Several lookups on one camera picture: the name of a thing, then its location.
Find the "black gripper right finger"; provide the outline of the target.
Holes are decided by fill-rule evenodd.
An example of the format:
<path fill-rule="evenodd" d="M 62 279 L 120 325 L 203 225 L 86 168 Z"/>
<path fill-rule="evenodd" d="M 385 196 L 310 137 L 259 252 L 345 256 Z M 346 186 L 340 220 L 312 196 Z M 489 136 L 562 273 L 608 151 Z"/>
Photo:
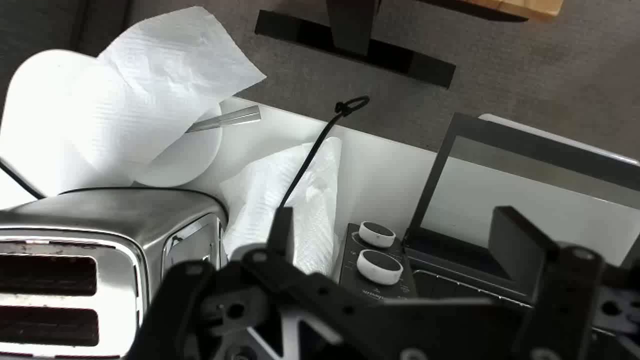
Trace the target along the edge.
<path fill-rule="evenodd" d="M 504 267 L 515 288 L 528 301 L 534 301 L 546 259 L 558 252 L 558 244 L 517 208 L 497 206 L 489 249 Z"/>

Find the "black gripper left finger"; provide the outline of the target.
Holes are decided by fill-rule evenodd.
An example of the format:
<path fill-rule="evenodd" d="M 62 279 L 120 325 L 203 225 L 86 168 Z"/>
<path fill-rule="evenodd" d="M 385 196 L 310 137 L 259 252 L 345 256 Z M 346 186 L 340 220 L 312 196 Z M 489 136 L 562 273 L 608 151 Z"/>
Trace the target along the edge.
<path fill-rule="evenodd" d="M 294 210 L 278 208 L 268 233 L 268 252 L 290 261 L 294 257 Z"/>

